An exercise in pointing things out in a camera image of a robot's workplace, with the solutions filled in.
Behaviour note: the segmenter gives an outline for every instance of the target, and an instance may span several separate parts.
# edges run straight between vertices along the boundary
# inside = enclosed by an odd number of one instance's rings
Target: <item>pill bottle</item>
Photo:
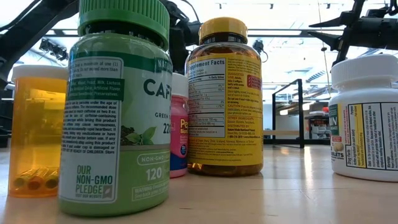
[[[68,69],[20,65],[13,69],[14,114],[8,192],[13,197],[56,196]]]
[[[188,78],[173,73],[170,177],[187,173],[188,150]]]
[[[372,55],[331,69],[338,94],[329,101],[332,169],[341,175],[398,181],[398,63]]]
[[[205,22],[187,58],[188,169],[220,176],[262,169],[262,78],[248,29],[230,17]]]
[[[59,204],[81,216],[168,197],[172,64],[159,0],[81,0],[70,52]]]

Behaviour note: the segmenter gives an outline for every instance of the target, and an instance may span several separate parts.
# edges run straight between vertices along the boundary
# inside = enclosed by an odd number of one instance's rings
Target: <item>pink bottle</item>
[[[173,73],[170,177],[187,173],[188,149],[188,78]]]

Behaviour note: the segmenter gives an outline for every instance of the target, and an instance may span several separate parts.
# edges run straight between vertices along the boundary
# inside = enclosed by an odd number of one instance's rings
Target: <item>leaf illustration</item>
[[[154,136],[155,131],[156,131],[156,127],[148,128],[148,129],[147,129],[146,131],[144,131],[144,133],[142,134],[143,140],[145,140],[145,139],[150,140],[150,139]]]
[[[144,145],[151,145],[154,144],[150,139],[144,139]]]
[[[139,143],[141,141],[141,137],[137,133],[131,133],[126,136],[126,138],[131,141],[132,143]]]

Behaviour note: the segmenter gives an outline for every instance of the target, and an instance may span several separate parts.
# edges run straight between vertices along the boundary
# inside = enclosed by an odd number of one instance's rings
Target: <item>bottle label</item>
[[[115,203],[118,195],[131,202],[167,195],[171,81],[171,64],[164,59],[115,52],[73,55],[60,198]]]
[[[398,170],[398,103],[329,106],[331,161],[336,166]]]
[[[172,115],[170,170],[187,168],[188,116]]]
[[[262,163],[261,62],[217,54],[187,63],[190,162]]]

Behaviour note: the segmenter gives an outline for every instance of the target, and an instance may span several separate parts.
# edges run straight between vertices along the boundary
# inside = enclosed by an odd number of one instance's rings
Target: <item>yellow bottle cap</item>
[[[230,32],[242,35],[248,41],[248,27],[239,19],[219,17],[206,21],[199,30],[200,42],[207,36],[220,32]]]

